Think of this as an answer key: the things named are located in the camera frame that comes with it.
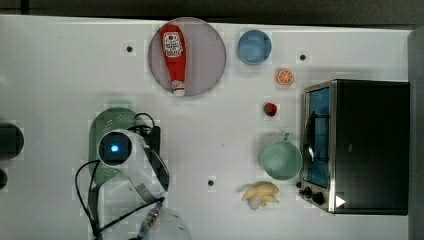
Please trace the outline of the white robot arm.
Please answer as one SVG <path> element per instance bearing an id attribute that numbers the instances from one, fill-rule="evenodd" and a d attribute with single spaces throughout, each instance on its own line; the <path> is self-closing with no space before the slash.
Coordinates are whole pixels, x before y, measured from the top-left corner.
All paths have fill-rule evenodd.
<path id="1" fill-rule="evenodd" d="M 170 174 L 141 134 L 103 134 L 96 159 L 116 174 L 95 187 L 93 240 L 193 240 L 180 214 L 165 206 Z"/>

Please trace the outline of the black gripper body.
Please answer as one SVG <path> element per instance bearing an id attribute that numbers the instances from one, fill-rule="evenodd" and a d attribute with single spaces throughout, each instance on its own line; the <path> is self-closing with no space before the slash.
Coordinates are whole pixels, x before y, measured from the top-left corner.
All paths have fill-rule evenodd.
<path id="1" fill-rule="evenodd" d="M 161 129 L 159 126 L 149 127 L 147 125 L 136 125 L 129 128 L 129 131 L 143 137 L 146 144 L 145 150 L 148 157 L 152 156 L 152 151 L 160 154 Z"/>

